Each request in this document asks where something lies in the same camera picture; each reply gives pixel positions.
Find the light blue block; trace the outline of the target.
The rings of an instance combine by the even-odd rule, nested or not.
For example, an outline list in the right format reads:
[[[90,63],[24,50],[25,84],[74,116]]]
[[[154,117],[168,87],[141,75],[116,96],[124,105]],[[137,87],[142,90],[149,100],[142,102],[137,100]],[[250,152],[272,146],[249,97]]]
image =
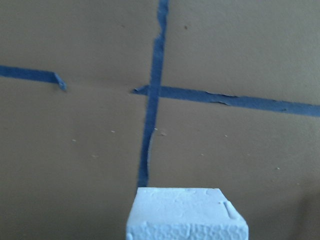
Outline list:
[[[139,187],[127,240],[247,240],[249,227],[218,188]]]

